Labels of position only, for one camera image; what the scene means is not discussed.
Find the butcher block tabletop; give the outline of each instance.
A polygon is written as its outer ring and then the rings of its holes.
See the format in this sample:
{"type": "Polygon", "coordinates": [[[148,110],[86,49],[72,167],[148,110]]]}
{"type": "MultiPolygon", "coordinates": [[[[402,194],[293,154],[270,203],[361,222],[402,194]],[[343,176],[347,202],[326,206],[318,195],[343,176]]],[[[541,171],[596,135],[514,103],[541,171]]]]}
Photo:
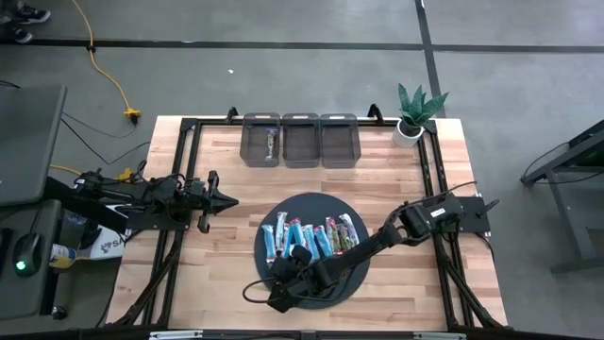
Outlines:
{"type": "MultiPolygon", "coordinates": [[[[181,116],[158,117],[151,141],[146,178],[172,170],[181,116]]],[[[474,179],[461,121],[436,119],[449,187],[474,179]]],[[[242,289],[260,277],[254,265],[254,238],[262,218],[277,203],[307,192],[336,196],[363,219],[369,233],[404,201],[425,196],[418,148],[391,142],[392,127],[360,127],[361,159],[352,169],[249,168],[239,156],[241,127],[203,127],[195,176],[206,179],[210,170],[220,178],[219,190],[240,204],[210,219],[211,230],[185,232],[180,253],[171,329],[322,330],[322,331],[443,331],[443,300],[432,242],[394,246],[371,259],[367,277],[356,293],[324,310],[293,308],[281,314],[265,304],[242,298],[242,289]]],[[[428,158],[435,181],[428,136],[428,158]]],[[[181,173],[186,172],[192,134],[188,134],[181,173]]],[[[476,193],[473,185],[456,190],[458,196],[476,193]]],[[[143,231],[128,241],[108,322],[122,316],[149,282],[159,233],[143,231]]],[[[473,234],[460,236],[465,277],[476,296],[502,324],[506,324],[495,266],[489,248],[473,234]]],[[[172,239],[168,240],[167,249],[172,239]]],[[[159,287],[155,318],[159,315],[164,283],[159,287]]],[[[252,298],[268,298],[256,285],[252,298]]],[[[452,289],[456,316],[461,317],[458,290],[452,289]]]]}

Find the sneaker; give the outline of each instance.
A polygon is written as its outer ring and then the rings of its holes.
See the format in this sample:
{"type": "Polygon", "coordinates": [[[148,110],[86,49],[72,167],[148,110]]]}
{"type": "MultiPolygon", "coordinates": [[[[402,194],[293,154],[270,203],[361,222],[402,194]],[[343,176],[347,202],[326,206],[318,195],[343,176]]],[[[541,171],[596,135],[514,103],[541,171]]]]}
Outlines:
{"type": "Polygon", "coordinates": [[[15,21],[19,24],[40,24],[50,18],[50,10],[37,10],[29,5],[23,6],[14,13],[15,21]]]}
{"type": "Polygon", "coordinates": [[[8,34],[17,43],[29,43],[34,38],[31,33],[18,27],[17,25],[8,24],[8,34]]]}

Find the concrete floor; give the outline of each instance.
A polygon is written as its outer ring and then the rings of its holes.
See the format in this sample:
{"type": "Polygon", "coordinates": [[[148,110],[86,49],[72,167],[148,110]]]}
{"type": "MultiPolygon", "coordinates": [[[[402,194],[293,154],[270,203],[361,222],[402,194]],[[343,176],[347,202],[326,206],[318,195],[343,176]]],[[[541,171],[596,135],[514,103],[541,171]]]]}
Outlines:
{"type": "MultiPolygon", "coordinates": [[[[597,0],[425,0],[433,43],[604,45],[604,4],[597,0]]],[[[32,27],[39,38],[86,38],[69,1],[32,1],[53,19],[32,27]]],[[[411,0],[81,0],[98,39],[233,42],[420,43],[411,0]]],[[[0,46],[0,79],[21,86],[63,83],[65,111],[123,134],[130,127],[113,85],[82,47],[0,46]]],[[[100,48],[99,65],[143,111],[137,131],[113,140],[77,128],[107,159],[150,140],[163,114],[248,111],[355,112],[378,103],[398,114],[396,83],[429,88],[421,51],[100,48]]],[[[495,264],[511,326],[604,338],[603,270],[552,277],[552,264],[574,254],[547,186],[518,181],[537,156],[602,119],[601,54],[436,53],[447,117],[462,119],[478,187],[501,203],[490,213],[495,264]]],[[[135,166],[146,147],[103,166],[61,127],[53,163],[107,176],[135,166]]],[[[73,177],[53,175],[64,181],[73,177]]],[[[117,262],[87,263],[61,279],[71,315],[0,323],[1,333],[92,327],[100,318],[117,262]]]]}

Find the green plant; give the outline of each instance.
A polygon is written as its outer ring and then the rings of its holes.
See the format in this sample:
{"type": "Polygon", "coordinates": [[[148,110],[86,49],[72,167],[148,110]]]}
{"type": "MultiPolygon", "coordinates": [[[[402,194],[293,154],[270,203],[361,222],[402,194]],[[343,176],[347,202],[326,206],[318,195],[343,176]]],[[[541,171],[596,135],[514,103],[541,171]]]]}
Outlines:
{"type": "Polygon", "coordinates": [[[422,91],[422,86],[420,85],[417,91],[415,91],[413,99],[410,100],[405,87],[398,84],[401,118],[408,126],[408,129],[419,132],[420,127],[431,116],[443,108],[448,95],[449,93],[445,93],[426,102],[426,94],[422,91]]]}

